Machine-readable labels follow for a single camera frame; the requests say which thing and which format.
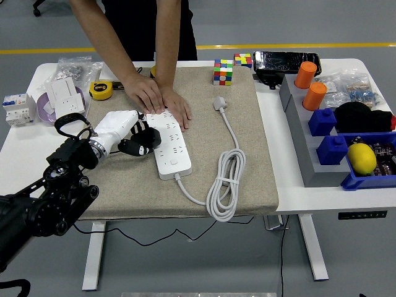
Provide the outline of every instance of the power cord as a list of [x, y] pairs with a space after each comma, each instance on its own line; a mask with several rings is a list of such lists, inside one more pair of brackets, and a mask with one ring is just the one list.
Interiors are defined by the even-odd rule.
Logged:
[[[212, 187], [209, 190], [206, 202], [201, 202], [193, 196], [191, 196], [187, 190], [184, 188], [180, 175], [176, 173], [174, 178], [179, 184], [180, 189], [183, 191], [184, 195], [194, 203], [198, 205], [206, 205], [208, 213], [220, 222], [229, 221], [235, 214], [236, 204], [238, 203], [238, 193], [239, 193], [239, 181], [241, 180], [243, 171], [246, 166], [246, 156], [245, 153], [239, 149], [238, 140], [236, 139], [235, 133], [233, 132], [227, 117], [225, 115], [224, 109], [227, 107], [227, 103], [223, 97], [217, 97], [213, 103], [215, 110], [219, 111], [224, 119], [224, 122], [234, 140], [235, 147], [233, 150], [223, 152], [220, 155], [218, 161], [218, 171], [217, 177]], [[222, 186], [227, 186], [223, 195], [220, 195]], [[228, 205], [223, 205], [222, 200], [227, 197], [230, 193], [230, 201]]]
[[[247, 225], [247, 224], [249, 224], [249, 223], [253, 220], [253, 218], [254, 218], [254, 217], [252, 217], [248, 222], [228, 222], [228, 223]], [[147, 244], [140, 243], [137, 239], [135, 239], [135, 238], [133, 238], [133, 237], [130, 237], [129, 235], [125, 234], [125, 233], [124, 233], [121, 229], [119, 229], [119, 228], [113, 228], [113, 229], [106, 230], [106, 231], [82, 231], [82, 230], [80, 230], [75, 224], [73, 224], [73, 226], [74, 226], [74, 228], [75, 228], [78, 232], [80, 232], [80, 233], [82, 233], [82, 234], [109, 233], [109, 232], [113, 232], [113, 231], [119, 231], [119, 232], [120, 232], [123, 236], [125, 236], [126, 238], [135, 241], [139, 246], [146, 247], [146, 246], [152, 246], [152, 245], [155, 244], [155, 243], [158, 243], [158, 242], [160, 242], [160, 241], [162, 241], [162, 240], [164, 240], [164, 239], [166, 239], [166, 238], [169, 238], [169, 237], [171, 237], [172, 235], [174, 235], [176, 232], [183, 234], [183, 235], [184, 235], [185, 237], [187, 237], [190, 241], [196, 241], [196, 240], [198, 240], [199, 238], [201, 238], [206, 232], [208, 232], [208, 231], [216, 224], [216, 222], [217, 222], [217, 221], [214, 221], [214, 222], [211, 224], [211, 226], [210, 226], [209, 228], [207, 228], [204, 232], [202, 232], [202, 233], [201, 233], [198, 237], [196, 237], [196, 238], [192, 238], [192, 237], [190, 237], [189, 235], [187, 235], [186, 233], [180, 231], [179, 229], [175, 229], [174, 232], [172, 232], [171, 234], [169, 234], [169, 235], [167, 235], [167, 236], [165, 236], [165, 237], [162, 237], [162, 238], [160, 238], [160, 239], [157, 239], [157, 240], [153, 241], [152, 243], [147, 243]]]
[[287, 216], [285, 227], [283, 229], [283, 234], [282, 234], [282, 241], [280, 243], [280, 281], [282, 283], [282, 295], [283, 297], [283, 240], [285, 239], [285, 233], [286, 233], [286, 228], [287, 228], [287, 223], [289, 222], [289, 215]]
[[17, 297], [27, 297], [30, 293], [30, 282], [28, 280], [11, 280], [9, 282], [0, 282], [0, 290], [16, 288], [20, 286], [20, 292]]

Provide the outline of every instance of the beige mat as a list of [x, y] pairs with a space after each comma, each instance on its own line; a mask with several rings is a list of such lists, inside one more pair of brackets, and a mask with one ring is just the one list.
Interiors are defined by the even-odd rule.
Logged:
[[[213, 108], [213, 99], [222, 96], [228, 102], [227, 118], [247, 158], [236, 214], [271, 213], [278, 207], [278, 194], [251, 70], [234, 67], [230, 87], [212, 85], [212, 76], [212, 67], [176, 71], [174, 88], [187, 100], [193, 116], [183, 134], [192, 163], [192, 173], [181, 179], [184, 187], [197, 200], [205, 201], [220, 154], [235, 147], [222, 116]], [[115, 91], [109, 100], [92, 101], [88, 120], [95, 127], [109, 111], [133, 109], [137, 107], [132, 100], [123, 91]], [[154, 154], [139, 158], [112, 154], [86, 174], [100, 188], [100, 195], [81, 219], [208, 216], [205, 207], [184, 196], [174, 179], [159, 178]]]

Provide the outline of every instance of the table leg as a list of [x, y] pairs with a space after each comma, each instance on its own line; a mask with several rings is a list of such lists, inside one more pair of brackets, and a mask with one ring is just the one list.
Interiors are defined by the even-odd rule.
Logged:
[[299, 223], [303, 231], [305, 245], [311, 262], [312, 274], [315, 281], [328, 280], [326, 266], [324, 263], [321, 246], [316, 236], [314, 222], [311, 214], [298, 215]]
[[[106, 222], [93, 222], [92, 231], [103, 232], [106, 228]], [[85, 265], [84, 281], [82, 283], [83, 291], [95, 291], [98, 287], [99, 269], [101, 250], [103, 247], [104, 233], [92, 233], [89, 242], [87, 263]]]

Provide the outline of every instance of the person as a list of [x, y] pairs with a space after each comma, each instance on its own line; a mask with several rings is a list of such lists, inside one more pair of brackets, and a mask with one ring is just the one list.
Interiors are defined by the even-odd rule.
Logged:
[[[124, 85], [126, 94], [145, 113], [167, 107], [181, 130], [188, 129], [191, 110], [173, 90], [177, 60], [196, 60], [192, 12], [188, 0], [69, 0], [93, 47]], [[153, 61], [155, 79], [140, 75], [133, 61]]]

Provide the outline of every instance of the electronic device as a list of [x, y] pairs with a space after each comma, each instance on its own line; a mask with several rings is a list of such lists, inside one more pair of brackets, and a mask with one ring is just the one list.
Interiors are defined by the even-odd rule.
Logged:
[[45, 90], [49, 102], [43, 109], [48, 114], [55, 112], [56, 119], [66, 114], [85, 112], [82, 95], [77, 93], [71, 77], [47, 82]]
[[183, 133], [168, 109], [161, 114], [148, 114], [147, 123], [161, 134], [161, 144], [154, 149], [160, 178], [166, 181], [173, 179], [176, 173], [180, 176], [191, 174], [191, 160]]
[[275, 90], [285, 74], [297, 74], [302, 62], [315, 63], [315, 76], [322, 73], [321, 61], [316, 53], [300, 53], [294, 51], [255, 51], [253, 69], [263, 84]]
[[2, 107], [6, 111], [6, 121], [10, 126], [34, 122], [36, 102], [28, 94], [5, 96]]

